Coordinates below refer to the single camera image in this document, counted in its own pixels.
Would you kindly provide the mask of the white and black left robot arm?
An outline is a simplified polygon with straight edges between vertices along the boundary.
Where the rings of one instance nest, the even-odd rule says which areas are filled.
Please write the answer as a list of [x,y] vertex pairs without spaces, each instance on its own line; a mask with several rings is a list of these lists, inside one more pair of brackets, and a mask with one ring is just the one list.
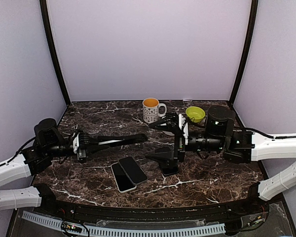
[[[124,138],[120,137],[91,137],[81,130],[64,138],[53,118],[40,121],[34,127],[34,133],[35,136],[13,157],[0,163],[0,187],[45,171],[54,158],[76,156],[78,162],[84,162],[88,155],[120,146],[124,142]],[[23,207],[41,207],[49,215],[56,215],[60,211],[54,193],[46,184],[0,190],[0,211]]]

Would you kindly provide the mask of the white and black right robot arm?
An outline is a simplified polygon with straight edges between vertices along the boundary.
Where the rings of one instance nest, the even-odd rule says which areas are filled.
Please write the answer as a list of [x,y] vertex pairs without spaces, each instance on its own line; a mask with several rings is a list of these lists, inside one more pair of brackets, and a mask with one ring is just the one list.
[[217,152],[224,160],[235,164],[294,158],[295,162],[283,171],[250,186],[249,198],[242,202],[242,210],[253,214],[260,208],[261,200],[271,200],[296,185],[296,133],[269,135],[253,128],[236,129],[235,117],[236,113],[226,107],[211,106],[205,119],[205,129],[197,133],[188,128],[189,123],[197,122],[196,117],[168,113],[149,127],[171,132],[174,147],[157,149],[147,154],[146,158],[157,162],[166,175],[177,170],[186,152]]

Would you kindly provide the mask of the black phone dark case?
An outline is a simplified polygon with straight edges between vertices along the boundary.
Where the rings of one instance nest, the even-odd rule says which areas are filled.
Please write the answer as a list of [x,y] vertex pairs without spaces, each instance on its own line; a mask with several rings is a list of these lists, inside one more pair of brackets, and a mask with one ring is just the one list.
[[179,169],[177,166],[171,167],[171,168],[160,166],[160,169],[161,169],[163,176],[165,176],[165,177],[175,175],[179,172]]

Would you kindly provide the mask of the black phone grey case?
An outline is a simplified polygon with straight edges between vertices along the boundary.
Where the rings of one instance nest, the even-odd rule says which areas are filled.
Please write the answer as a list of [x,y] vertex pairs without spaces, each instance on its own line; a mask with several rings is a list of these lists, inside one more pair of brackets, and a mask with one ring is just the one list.
[[118,163],[134,185],[148,180],[147,175],[132,157],[120,158]]

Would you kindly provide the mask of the black phone white case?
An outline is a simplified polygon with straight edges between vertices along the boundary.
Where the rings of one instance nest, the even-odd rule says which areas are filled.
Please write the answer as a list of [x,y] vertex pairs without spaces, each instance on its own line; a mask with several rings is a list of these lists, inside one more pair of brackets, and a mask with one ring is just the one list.
[[137,186],[131,182],[119,163],[113,163],[111,165],[111,170],[113,172],[115,183],[120,193],[126,193],[136,189]]

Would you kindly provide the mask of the white scalloped ceramic dish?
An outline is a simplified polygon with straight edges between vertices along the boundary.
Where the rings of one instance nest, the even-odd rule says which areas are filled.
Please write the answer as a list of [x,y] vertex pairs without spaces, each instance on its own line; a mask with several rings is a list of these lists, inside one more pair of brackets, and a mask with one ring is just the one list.
[[162,132],[167,136],[174,136],[172,132],[168,132],[168,131],[162,131]]

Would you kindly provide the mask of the white spotted mug orange inside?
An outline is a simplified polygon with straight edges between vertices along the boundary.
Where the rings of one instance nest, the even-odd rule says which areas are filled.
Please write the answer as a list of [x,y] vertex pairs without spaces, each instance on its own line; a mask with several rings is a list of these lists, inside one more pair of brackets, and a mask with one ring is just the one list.
[[155,98],[147,98],[143,101],[143,119],[146,123],[153,123],[165,116],[167,106]]

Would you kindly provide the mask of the lime green bowl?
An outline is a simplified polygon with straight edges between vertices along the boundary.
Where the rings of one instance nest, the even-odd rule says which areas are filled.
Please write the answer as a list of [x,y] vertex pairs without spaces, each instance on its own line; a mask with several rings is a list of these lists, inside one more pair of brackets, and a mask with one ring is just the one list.
[[206,116],[205,111],[196,106],[188,107],[185,110],[185,114],[193,123],[201,122]]

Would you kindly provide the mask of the black left frame post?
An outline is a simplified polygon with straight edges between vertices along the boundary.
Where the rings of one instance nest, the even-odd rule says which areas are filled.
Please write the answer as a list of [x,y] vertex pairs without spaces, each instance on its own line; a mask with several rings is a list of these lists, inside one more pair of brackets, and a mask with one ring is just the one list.
[[54,38],[53,38],[53,33],[52,33],[52,28],[51,28],[51,23],[49,18],[47,1],[40,0],[39,5],[40,5],[41,17],[43,21],[45,36],[46,36],[47,45],[48,45],[50,57],[52,60],[53,68],[56,74],[56,78],[57,78],[58,85],[60,87],[63,99],[65,101],[66,106],[68,107],[71,104],[71,100],[65,85],[65,80],[61,71],[61,66],[60,66],[58,55],[56,52],[56,47],[54,43]]

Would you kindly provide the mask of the black frame post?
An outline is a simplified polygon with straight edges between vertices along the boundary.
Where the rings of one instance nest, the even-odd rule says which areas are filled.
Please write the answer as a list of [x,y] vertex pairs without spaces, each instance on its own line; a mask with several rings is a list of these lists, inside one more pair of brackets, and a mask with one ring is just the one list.
[[46,36],[47,45],[48,45],[50,57],[52,60],[53,68],[56,74],[56,78],[57,78],[58,85],[60,87],[63,99],[65,101],[66,106],[68,107],[71,104],[71,100],[65,85],[65,80],[61,71],[61,66],[60,66],[58,55],[56,52],[56,47],[54,43],[54,38],[53,38],[53,33],[52,33],[52,28],[51,28],[51,23],[49,18],[47,1],[40,0],[39,5],[40,5],[41,17],[43,21],[45,36]]
[[251,48],[251,43],[252,43],[252,37],[254,34],[254,28],[255,28],[256,17],[257,17],[257,12],[258,12],[258,5],[259,5],[258,0],[251,1],[251,8],[250,8],[250,14],[249,14],[249,20],[248,20],[248,26],[247,26],[244,46],[243,46],[236,78],[234,81],[234,85],[233,85],[231,95],[230,95],[230,98],[228,101],[228,105],[230,107],[233,107],[233,105],[235,103],[235,100],[236,100],[236,97],[237,97],[237,94],[239,92],[239,88],[241,85],[241,81],[243,78],[246,63],[248,60],[248,56],[249,56],[249,52],[250,52],[250,48]]

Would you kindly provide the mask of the black right frame post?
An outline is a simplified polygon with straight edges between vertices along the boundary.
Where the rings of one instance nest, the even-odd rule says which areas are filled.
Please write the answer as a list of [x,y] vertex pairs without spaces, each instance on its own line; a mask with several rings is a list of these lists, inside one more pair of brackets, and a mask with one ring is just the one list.
[[255,28],[256,17],[257,17],[257,12],[258,12],[258,5],[259,5],[258,0],[251,1],[251,8],[250,8],[250,14],[249,14],[249,20],[248,20],[248,26],[247,26],[244,46],[243,46],[236,78],[234,81],[234,85],[233,85],[231,95],[230,95],[230,98],[228,101],[228,105],[230,107],[233,107],[233,105],[235,103],[235,100],[236,100],[236,97],[237,97],[237,94],[239,92],[239,88],[241,85],[241,81],[243,78],[246,63],[248,60],[248,56],[249,56],[249,52],[250,52],[250,48],[251,48],[251,43],[252,43],[252,37],[254,34],[254,28]]

